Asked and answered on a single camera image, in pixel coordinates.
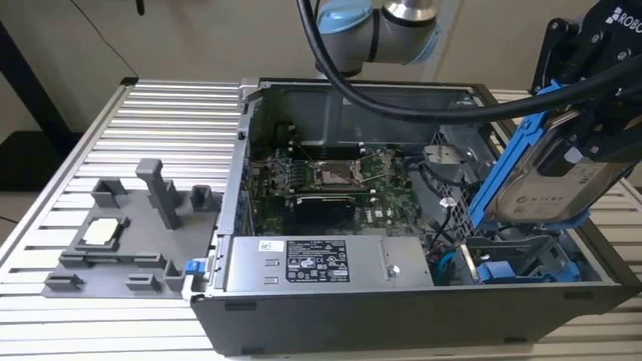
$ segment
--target gray 3d printed holder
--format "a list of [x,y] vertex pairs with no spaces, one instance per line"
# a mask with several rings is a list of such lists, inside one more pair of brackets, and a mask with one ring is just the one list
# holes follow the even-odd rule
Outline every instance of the gray 3d printed holder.
[[179,299],[184,263],[208,255],[221,196],[208,186],[177,192],[160,175],[163,163],[141,159],[136,175],[148,191],[127,191],[119,178],[101,178],[94,206],[42,296]]

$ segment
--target wires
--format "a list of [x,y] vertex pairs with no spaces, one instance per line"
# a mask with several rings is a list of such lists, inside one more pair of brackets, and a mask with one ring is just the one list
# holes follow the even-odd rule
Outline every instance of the wires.
[[448,207],[446,208],[446,219],[443,220],[442,226],[439,227],[439,230],[432,238],[435,241],[439,239],[439,236],[442,236],[443,230],[446,229],[446,226],[450,222],[451,217],[452,217],[452,207]]
[[446,271],[446,264],[448,263],[448,261],[452,260],[452,257],[454,257],[454,252],[450,252],[439,260],[438,268],[436,268],[436,275],[438,276],[443,275],[443,272]]
[[588,79],[562,89],[500,105],[464,109],[416,109],[399,107],[377,102],[365,96],[343,78],[323,44],[309,0],[296,0],[296,6],[299,7],[299,17],[303,24],[304,35],[308,39],[309,49],[329,83],[353,104],[376,114],[392,117],[393,120],[404,122],[436,122],[444,124],[470,122],[490,123],[496,120],[524,117],[526,115],[536,114],[568,105],[591,96],[615,92],[615,89],[623,82],[630,80],[631,74],[639,74],[639,69],[642,68],[642,56],[636,56]]
[[16,220],[12,220],[10,218],[2,217],[2,216],[0,216],[0,220],[4,220],[4,221],[6,221],[12,224],[18,224],[18,222]]
[[123,55],[120,55],[119,51],[111,46],[109,44],[109,41],[107,41],[107,39],[104,38],[102,36],[102,33],[100,32],[98,30],[98,27],[93,24],[93,22],[90,21],[88,15],[85,14],[85,12],[82,11],[82,9],[80,8],[78,4],[76,4],[76,1],[74,0],[69,0],[69,2],[73,4],[73,6],[76,7],[76,9],[78,9],[80,11],[80,14],[84,16],[84,18],[86,19],[90,27],[93,28],[93,30],[96,31],[96,34],[98,34],[98,37],[100,39],[102,40],[102,43],[109,47],[111,51],[113,51],[113,53],[116,54],[116,56],[120,58],[120,60],[123,60],[123,63],[124,65],[129,68],[131,72],[133,73],[133,75],[136,77],[139,77],[139,73],[136,73],[136,70],[133,70],[133,68],[131,67],[129,63],[127,62],[127,60],[123,58]]
[[519,228],[519,225],[511,224],[511,225],[508,225],[508,226],[499,227],[498,230],[496,230],[496,232],[499,233],[499,232],[506,231],[507,229],[514,229],[514,228]]
[[[462,227],[463,227],[463,224],[459,224],[459,225],[456,225],[456,226],[450,227],[448,229],[444,229],[444,230],[443,230],[443,237],[446,237],[447,232],[456,231],[456,230],[460,229]],[[427,237],[427,236],[430,235],[430,233],[436,233],[436,232],[438,232],[438,231],[435,231],[435,230],[427,231],[423,236]]]
[[472,187],[476,187],[476,184],[464,184],[459,182],[454,182],[450,179],[444,178],[434,169],[423,162],[419,164],[419,171],[423,173],[426,172],[430,176],[436,179],[439,182],[446,184],[447,186],[456,187],[463,190],[468,190]]
[[419,167],[419,176],[421,177],[421,181],[426,185],[426,187],[428,188],[428,191],[432,192],[432,194],[436,195],[436,197],[439,199],[443,198],[443,194],[442,192],[439,192],[439,190],[432,186],[432,183],[430,182],[430,179],[428,179],[428,176],[426,175],[426,173],[421,171],[421,167]]

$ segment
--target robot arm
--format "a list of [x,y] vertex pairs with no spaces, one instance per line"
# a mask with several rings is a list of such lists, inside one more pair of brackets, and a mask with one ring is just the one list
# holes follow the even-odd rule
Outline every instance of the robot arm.
[[[603,0],[582,24],[547,26],[531,92],[574,84],[635,56],[642,3]],[[496,222],[574,228],[587,209],[642,159],[642,70],[616,90],[524,118],[470,213],[476,227]]]
[[[320,12],[320,36],[340,71],[359,71],[360,64],[372,60],[407,63],[411,53],[430,53],[430,38],[438,33],[434,15],[430,15],[431,20],[420,20],[426,24],[423,28],[389,28],[399,25],[389,20],[389,15],[419,14],[399,9],[417,9],[420,5],[430,5],[430,2],[387,2],[379,10],[387,14],[380,17],[385,20],[379,27],[373,26],[376,15],[368,8],[360,22],[335,34],[324,30],[324,16],[332,14],[327,11],[331,7]],[[404,19],[405,25],[411,24],[411,19],[412,16]],[[483,183],[470,215],[478,228],[496,227],[498,222],[546,223],[550,228],[571,228],[586,220],[592,203],[642,158],[640,22],[639,0],[602,0],[580,25],[552,20],[535,72],[532,93],[536,97],[508,105],[420,112],[376,103],[357,96],[356,90],[332,74],[328,79],[355,104],[404,121],[488,122],[534,114],[524,119]],[[385,36],[400,39],[396,42],[379,40],[381,47],[392,44],[381,53],[393,53],[404,46],[413,51],[401,51],[397,57],[368,58],[363,44],[373,43],[373,29],[384,29],[383,32],[393,29]],[[319,46],[315,49],[309,27],[305,34],[321,68],[331,69],[327,61],[321,63],[323,53]],[[357,44],[353,48],[348,47],[351,41]],[[417,51],[417,44],[427,50]]]
[[381,9],[369,0],[320,2],[319,33],[344,77],[364,62],[412,64],[430,56],[439,33],[432,0],[388,0]]

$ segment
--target metal slotted surface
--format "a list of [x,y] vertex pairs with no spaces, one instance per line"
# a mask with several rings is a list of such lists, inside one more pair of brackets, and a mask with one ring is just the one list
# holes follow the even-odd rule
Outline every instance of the metal slotted surface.
[[[86,192],[97,177],[124,176],[125,187],[141,187],[132,175],[133,165],[140,157],[153,156],[164,161],[164,176],[181,189],[204,182],[221,190],[225,182],[231,154],[217,146],[227,136],[217,133],[235,129],[236,108],[221,104],[235,101],[236,85],[141,81],[119,93],[0,248],[0,260],[9,254],[0,267],[0,356],[6,359],[223,359],[211,350],[181,300],[44,299],[38,295],[46,273],[93,204]],[[495,96],[506,101],[524,93],[495,92]],[[124,99],[137,103],[120,107]],[[177,114],[185,111],[188,116]],[[127,133],[139,130],[144,134]],[[640,198],[622,181],[595,204],[591,216],[639,275]],[[642,298],[634,298],[608,314],[574,319],[531,346],[319,353],[289,359],[634,360],[642,359],[640,340]]]

